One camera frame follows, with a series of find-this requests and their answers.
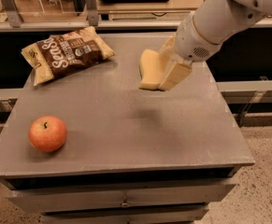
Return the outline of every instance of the table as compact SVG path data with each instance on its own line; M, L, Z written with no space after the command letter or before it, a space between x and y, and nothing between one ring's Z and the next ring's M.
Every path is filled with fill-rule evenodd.
M0 135L0 181L9 199L44 223L181 223L253 165L249 148L205 63L172 91L143 91L139 57L171 33L101 34L115 57L33 87L34 73ZM68 136L53 154L29 146L44 115Z

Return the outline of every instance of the apple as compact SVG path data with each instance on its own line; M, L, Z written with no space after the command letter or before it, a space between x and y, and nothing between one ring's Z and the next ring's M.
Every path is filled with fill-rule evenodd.
M53 152L64 144L67 129L61 119L54 116L44 116L31 124L28 135L34 149Z

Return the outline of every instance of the gray tabletop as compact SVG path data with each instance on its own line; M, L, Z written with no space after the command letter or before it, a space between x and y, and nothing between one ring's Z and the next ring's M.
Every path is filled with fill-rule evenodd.
M213 168L253 164L205 63L172 91L143 91L139 58L170 33L101 35L117 55L37 88L34 74L0 135L0 177ZM61 118L68 136L53 154L29 145L31 122Z

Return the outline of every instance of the chocolate bag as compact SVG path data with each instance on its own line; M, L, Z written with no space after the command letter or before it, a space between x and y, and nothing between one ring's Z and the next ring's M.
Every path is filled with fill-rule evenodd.
M36 70L36 86L89 68L115 55L115 52L93 27L87 27L38 41L24 48L21 54Z

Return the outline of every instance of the drawer handle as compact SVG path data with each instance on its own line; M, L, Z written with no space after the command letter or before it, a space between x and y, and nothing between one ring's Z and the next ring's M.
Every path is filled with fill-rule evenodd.
M131 206L131 204L127 202L127 197L126 197L126 196L124 196L124 198L123 198L123 203L121 203L120 206L121 206L122 208L128 208L128 207Z

